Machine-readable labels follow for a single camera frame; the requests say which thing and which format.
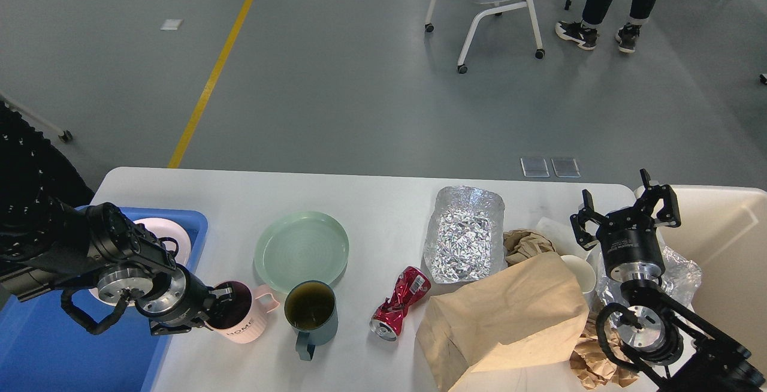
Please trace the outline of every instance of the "mug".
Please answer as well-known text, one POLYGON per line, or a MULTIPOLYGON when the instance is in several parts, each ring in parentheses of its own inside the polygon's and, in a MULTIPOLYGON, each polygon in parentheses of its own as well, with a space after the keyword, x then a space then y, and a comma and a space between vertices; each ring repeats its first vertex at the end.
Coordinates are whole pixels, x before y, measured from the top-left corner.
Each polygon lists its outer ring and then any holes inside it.
POLYGON ((285 318, 298 334, 295 350, 301 360, 312 360, 315 346, 331 340, 338 330, 333 289, 318 281, 302 282, 285 299, 285 318))
POLYGON ((280 306, 274 299, 271 288, 268 285, 260 285, 251 292, 250 288, 241 282, 222 282, 216 289, 225 285, 232 285, 235 300, 227 308, 225 315, 215 320, 209 319, 206 324, 229 340, 235 343, 249 343, 258 338, 266 329, 266 313, 270 313, 280 306), (261 297, 271 297, 271 302, 264 305, 258 301, 261 297))

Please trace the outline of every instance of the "aluminum foil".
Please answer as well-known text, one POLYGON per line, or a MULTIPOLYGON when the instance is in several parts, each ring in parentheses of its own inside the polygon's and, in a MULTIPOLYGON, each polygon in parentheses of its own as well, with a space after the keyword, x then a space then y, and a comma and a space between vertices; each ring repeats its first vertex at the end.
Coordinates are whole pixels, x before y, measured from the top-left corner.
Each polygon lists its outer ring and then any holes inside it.
MULTIPOLYGON (((663 255, 663 263, 666 264, 666 271, 661 277, 661 288, 672 299, 687 307, 693 301, 695 291, 700 287, 702 271, 698 263, 687 260, 663 241, 660 241, 660 244, 662 247, 660 253, 663 255)), ((597 264, 597 277, 599 277, 597 295, 603 304, 619 302, 628 307, 628 302, 621 294, 621 283, 605 275, 605 265, 601 257, 597 264)))
POLYGON ((503 210, 500 195, 474 187, 444 187, 436 196, 424 245, 434 282, 474 282, 501 271, 503 210))

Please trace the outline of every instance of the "paper cup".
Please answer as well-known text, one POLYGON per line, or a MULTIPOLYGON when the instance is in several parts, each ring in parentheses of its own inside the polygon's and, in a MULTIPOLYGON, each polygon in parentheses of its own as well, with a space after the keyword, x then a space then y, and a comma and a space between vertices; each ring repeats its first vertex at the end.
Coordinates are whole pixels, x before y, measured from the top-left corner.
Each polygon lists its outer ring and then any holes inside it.
POLYGON ((562 261, 564 261, 567 268, 575 275, 583 294, 594 290, 594 286, 597 285, 597 274, 594 272, 591 264, 575 255, 563 255, 562 261))
POLYGON ((251 291, 241 282, 222 282, 216 288, 222 288, 231 284, 235 290, 235 302, 227 308, 227 314, 216 321, 206 321, 213 331, 226 337, 235 343, 249 343, 266 329, 266 314, 277 309, 280 303, 274 299, 271 288, 268 285, 260 285, 251 291), (258 299, 264 296, 271 297, 271 302, 261 304, 258 299))

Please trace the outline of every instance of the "white chair leg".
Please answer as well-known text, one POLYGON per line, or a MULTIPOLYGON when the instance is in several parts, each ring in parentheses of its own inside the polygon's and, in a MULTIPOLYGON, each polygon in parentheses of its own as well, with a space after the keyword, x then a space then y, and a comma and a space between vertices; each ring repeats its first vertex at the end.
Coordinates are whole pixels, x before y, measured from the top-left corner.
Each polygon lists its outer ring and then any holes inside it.
POLYGON ((10 108, 11 110, 17 110, 20 113, 27 115, 31 119, 37 120, 42 125, 45 125, 46 127, 49 127, 49 129, 55 131, 58 138, 60 138, 61 141, 63 141, 64 143, 72 140, 72 133, 70 133, 69 130, 61 129, 60 127, 58 127, 58 125, 55 125, 53 124, 53 122, 50 122, 49 120, 36 114, 27 106, 19 104, 18 102, 16 102, 16 100, 11 100, 11 98, 8 97, 8 95, 3 94, 2 91, 0 91, 0 99, 2 99, 5 102, 5 104, 8 105, 8 108, 10 108))
POLYGON ((425 22, 424 22, 424 25, 427 25, 427 29, 428 29, 428 25, 431 24, 431 17, 432 17, 432 14, 434 13, 434 6, 435 5, 436 5, 436 0, 432 0, 429 3, 429 11, 427 12, 427 20, 425 20, 425 22))
POLYGON ((535 37, 535 57, 543 59, 546 51, 543 50, 543 40, 540 38, 540 26, 537 23, 537 15, 535 14, 535 4, 533 0, 526 0, 528 2, 528 11, 530 13, 530 23, 532 24, 532 34, 535 37))
POLYGON ((472 25, 469 26, 469 33, 466 34, 466 40, 463 42, 463 49, 461 49, 461 55, 458 57, 458 73, 465 73, 466 67, 463 67, 464 70, 461 71, 461 67, 463 66, 463 62, 466 60, 466 54, 469 53, 469 46, 472 45, 472 39, 474 38, 474 32, 477 31, 477 25, 479 25, 479 21, 482 20, 485 16, 490 16, 491 14, 496 13, 503 13, 505 11, 511 11, 516 10, 518 8, 526 7, 528 4, 523 2, 515 2, 514 4, 509 4, 503 7, 493 7, 488 8, 487 10, 482 10, 479 13, 477 13, 476 16, 474 16, 474 20, 472 20, 472 25))

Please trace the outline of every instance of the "black shoe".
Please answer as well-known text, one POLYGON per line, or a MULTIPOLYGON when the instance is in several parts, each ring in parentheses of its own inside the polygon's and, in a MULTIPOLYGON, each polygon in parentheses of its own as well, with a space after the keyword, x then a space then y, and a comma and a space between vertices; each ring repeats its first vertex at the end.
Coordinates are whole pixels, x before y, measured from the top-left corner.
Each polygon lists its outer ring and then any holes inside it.
POLYGON ((615 34, 615 41, 619 42, 618 50, 623 53, 633 53, 636 50, 636 40, 639 39, 639 26, 626 23, 615 34))
POLYGON ((597 29, 584 28, 580 22, 559 21, 554 31, 562 40, 574 41, 583 50, 594 50, 597 47, 597 29))

